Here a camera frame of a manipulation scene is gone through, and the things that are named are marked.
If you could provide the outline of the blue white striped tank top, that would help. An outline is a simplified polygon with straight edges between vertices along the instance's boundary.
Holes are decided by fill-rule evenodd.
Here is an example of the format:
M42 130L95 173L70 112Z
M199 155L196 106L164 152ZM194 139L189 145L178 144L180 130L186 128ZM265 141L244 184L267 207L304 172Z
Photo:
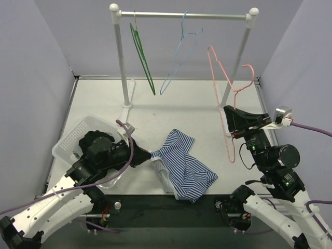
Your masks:
M216 173L190 154L195 139L173 129L160 149L151 153L151 163L163 190L176 200L195 203L218 179Z

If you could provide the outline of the light blue wire hanger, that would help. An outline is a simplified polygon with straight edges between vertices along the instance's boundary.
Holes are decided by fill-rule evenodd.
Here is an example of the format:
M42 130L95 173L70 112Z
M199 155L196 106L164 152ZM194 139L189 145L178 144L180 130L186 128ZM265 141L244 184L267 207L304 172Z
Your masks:
M161 85L159 91L160 95L163 95L165 93L182 65L187 61L191 53L195 50L195 46L203 34L203 27L200 27L195 31L185 31L184 22L188 16L189 11L186 11L181 20L181 37L179 40L179 44L177 46L173 60L168 70L168 74Z

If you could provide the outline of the green hanger with gold hook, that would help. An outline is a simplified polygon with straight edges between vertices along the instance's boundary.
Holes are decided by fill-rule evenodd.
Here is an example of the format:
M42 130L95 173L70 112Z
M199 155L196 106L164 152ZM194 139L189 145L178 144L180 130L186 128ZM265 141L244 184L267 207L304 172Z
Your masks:
M149 66L148 66L148 63L147 63L147 60L146 60L146 57L145 57L145 53L144 53L143 45L142 45L142 42L141 42L140 34L138 32L138 29L137 29L136 16L134 16L134 24L135 24L135 26L133 26L133 24L130 23L130 31L131 31L132 39L133 39L133 42L134 42L134 46L136 48L137 55L139 57L141 66L143 68L146 80L147 80L147 82L150 86L152 94L156 95L156 90L155 90L155 85L154 85L154 82L153 82L153 78L152 78L151 72L149 70Z

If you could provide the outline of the black tank top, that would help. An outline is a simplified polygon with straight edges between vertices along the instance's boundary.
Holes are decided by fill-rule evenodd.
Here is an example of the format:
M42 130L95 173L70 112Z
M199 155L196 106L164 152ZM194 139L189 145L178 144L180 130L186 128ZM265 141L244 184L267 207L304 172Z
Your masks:
M87 148L92 144L92 142L99 138L99 137L106 137L108 138L112 143L115 142L115 139L113 136L105 133L105 132L102 132L102 131L99 131L99 130L96 130L96 131L89 131L87 132L83 138L81 138L78 142L78 145L79 147L81 148L82 151L85 151L87 150Z

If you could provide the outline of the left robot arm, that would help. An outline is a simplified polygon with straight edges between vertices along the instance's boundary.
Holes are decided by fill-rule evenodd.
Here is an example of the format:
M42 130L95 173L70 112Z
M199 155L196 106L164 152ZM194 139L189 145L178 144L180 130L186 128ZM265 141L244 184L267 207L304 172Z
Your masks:
M1 237L9 248L40 248L49 235L79 215L102 212L107 201L98 186L151 158L134 139L116 142L101 131L89 131L78 144L82 156L50 191L24 204L21 213L1 219Z

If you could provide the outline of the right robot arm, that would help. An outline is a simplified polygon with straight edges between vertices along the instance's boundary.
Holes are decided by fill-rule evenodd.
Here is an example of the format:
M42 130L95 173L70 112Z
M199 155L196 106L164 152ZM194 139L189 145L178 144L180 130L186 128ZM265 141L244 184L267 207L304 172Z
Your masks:
M228 130L233 139L243 138L250 151L254 166L263 176L261 183L291 215L286 217L254 193L246 182L234 190L227 199L215 199L216 210L224 222L236 226L239 218L229 214L251 214L277 232L292 248L331 248L331 229L311 200L303 181L295 172L300 154L293 145L272 146L266 136L267 129L289 127L293 123L292 110L279 107L274 118L268 114L251 114L224 106Z

